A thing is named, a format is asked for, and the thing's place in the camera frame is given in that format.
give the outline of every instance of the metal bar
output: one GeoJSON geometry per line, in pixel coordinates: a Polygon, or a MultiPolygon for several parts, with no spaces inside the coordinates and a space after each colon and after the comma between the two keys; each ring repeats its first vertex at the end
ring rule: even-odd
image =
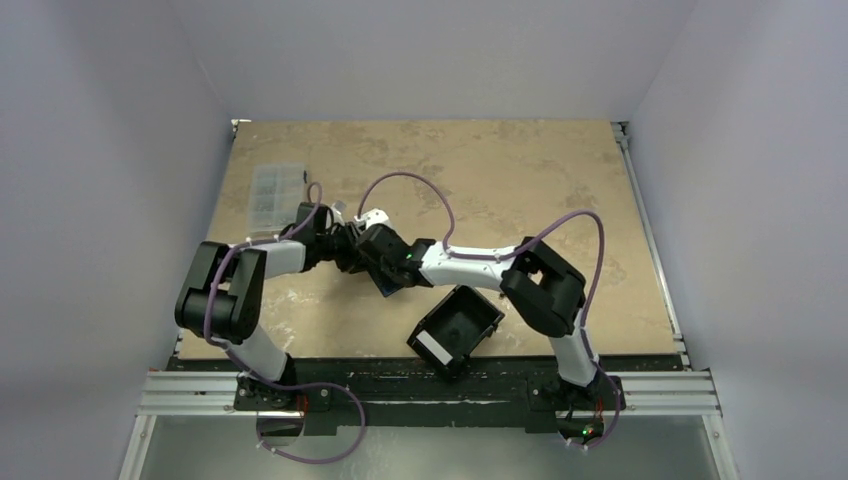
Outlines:
{"type": "MultiPolygon", "coordinates": [[[[709,372],[610,372],[621,378],[628,408],[622,415],[719,415],[709,372]]],[[[236,372],[151,372],[139,415],[256,416],[236,411],[236,372]]],[[[294,417],[297,412],[259,412],[264,417],[294,417]]]]}
{"type": "Polygon", "coordinates": [[[703,419],[719,478],[721,480],[739,480],[739,470],[736,468],[730,445],[727,443],[721,416],[704,415],[703,419]]]}
{"type": "Polygon", "coordinates": [[[153,435],[155,425],[155,416],[139,415],[136,417],[118,480],[141,478],[141,470],[144,468],[144,459],[147,457],[147,449],[150,447],[150,437],[153,435]]]}
{"type": "Polygon", "coordinates": [[[630,186],[633,190],[633,197],[636,200],[636,207],[639,209],[639,217],[642,219],[642,228],[645,230],[645,239],[648,241],[648,249],[651,252],[651,260],[654,262],[654,271],[657,274],[657,282],[662,290],[663,300],[665,301],[668,319],[671,322],[673,333],[680,332],[680,324],[677,322],[677,314],[674,311],[674,303],[671,300],[671,293],[668,290],[668,282],[665,278],[665,271],[662,267],[659,252],[657,251],[657,243],[654,240],[654,232],[651,229],[651,222],[648,220],[648,212],[645,210],[645,203],[642,201],[642,191],[639,189],[639,182],[636,180],[636,172],[633,170],[633,162],[630,159],[630,149],[628,146],[627,136],[621,124],[613,123],[613,134],[621,149],[621,156],[624,160],[624,167],[627,170],[627,177],[630,179],[630,186]]]}

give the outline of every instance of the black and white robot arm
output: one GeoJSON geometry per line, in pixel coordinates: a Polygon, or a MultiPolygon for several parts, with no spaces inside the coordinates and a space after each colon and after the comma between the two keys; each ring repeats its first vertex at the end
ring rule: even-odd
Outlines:
{"type": "MultiPolygon", "coordinates": [[[[298,223],[313,207],[311,203],[301,205],[298,223]]],[[[521,245],[529,240],[525,238],[521,245]]],[[[291,240],[250,247],[236,255],[225,275],[229,288],[219,289],[215,295],[212,337],[255,374],[280,381],[291,357],[274,345],[259,325],[262,284],[267,278],[305,272],[318,262],[334,261],[343,272],[368,271],[382,287],[466,285],[500,292],[531,328],[548,337],[564,386],[584,389],[596,384],[597,358],[584,342],[578,320],[585,303],[583,275],[544,242],[515,257],[500,259],[518,246],[452,246],[448,253],[442,243],[432,239],[405,243],[381,210],[344,223],[339,209],[320,205],[310,224],[291,240]],[[457,254],[494,259],[457,258],[457,254]],[[538,283],[531,279],[535,274],[541,274],[538,283]]],[[[228,250],[226,244],[201,243],[177,301],[177,324],[197,336],[204,336],[210,281],[228,250]]]]}

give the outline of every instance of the clear plastic container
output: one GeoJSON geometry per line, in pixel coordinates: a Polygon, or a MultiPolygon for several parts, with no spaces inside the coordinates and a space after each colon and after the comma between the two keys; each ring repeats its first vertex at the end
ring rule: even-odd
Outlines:
{"type": "Polygon", "coordinates": [[[303,201],[306,168],[302,163],[275,163],[253,169],[247,206],[247,231],[279,233],[294,223],[303,201]]]}

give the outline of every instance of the table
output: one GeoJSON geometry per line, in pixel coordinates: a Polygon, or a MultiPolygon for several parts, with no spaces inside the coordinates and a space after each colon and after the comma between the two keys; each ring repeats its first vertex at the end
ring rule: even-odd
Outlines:
{"type": "MultiPolygon", "coordinates": [[[[378,122],[245,122],[233,145],[208,238],[237,243],[247,235],[253,168],[303,162],[324,186],[324,203],[342,200],[354,214],[367,186],[405,170],[432,180],[457,217],[451,243],[500,247],[535,235],[564,213],[591,208],[605,222],[607,257],[590,333],[601,354],[674,353],[672,329],[633,190],[609,122],[451,120],[378,122]]],[[[438,197],[412,179],[392,178],[372,193],[411,243],[440,239],[448,228],[438,197]]],[[[545,240],[591,278],[597,232],[575,219],[545,240]]],[[[261,324],[298,357],[414,356],[406,339],[450,287],[407,289],[383,298],[366,274],[333,264],[265,283],[261,324]]],[[[549,354],[494,292],[482,292],[507,315],[475,355],[549,354]]],[[[221,358],[186,334],[181,359],[221,358]]]]}

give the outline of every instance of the gray wall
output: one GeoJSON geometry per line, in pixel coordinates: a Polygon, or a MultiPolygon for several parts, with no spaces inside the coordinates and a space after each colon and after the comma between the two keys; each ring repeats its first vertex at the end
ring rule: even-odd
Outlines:
{"type": "Polygon", "coordinates": [[[164,0],[0,5],[0,476],[114,478],[228,116],[164,0]]]}
{"type": "Polygon", "coordinates": [[[701,0],[632,123],[745,478],[845,478],[848,3],[701,0]]]}
{"type": "Polygon", "coordinates": [[[629,118],[695,0],[174,0],[236,118],[629,118]]]}

